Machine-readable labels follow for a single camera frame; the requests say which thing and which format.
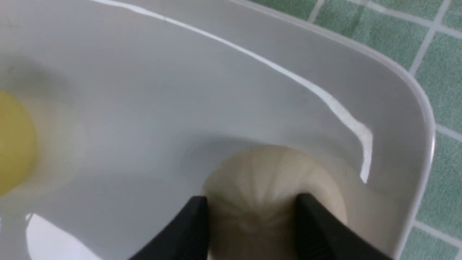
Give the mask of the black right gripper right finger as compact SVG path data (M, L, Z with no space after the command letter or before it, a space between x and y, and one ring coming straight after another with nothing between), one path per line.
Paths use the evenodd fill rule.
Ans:
M312 194L295 200L295 250L299 260L389 260L338 220Z

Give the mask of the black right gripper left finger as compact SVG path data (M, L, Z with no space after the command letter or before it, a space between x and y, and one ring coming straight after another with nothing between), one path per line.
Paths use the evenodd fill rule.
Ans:
M209 215L205 196L192 196L179 213L131 257L132 260L206 260Z

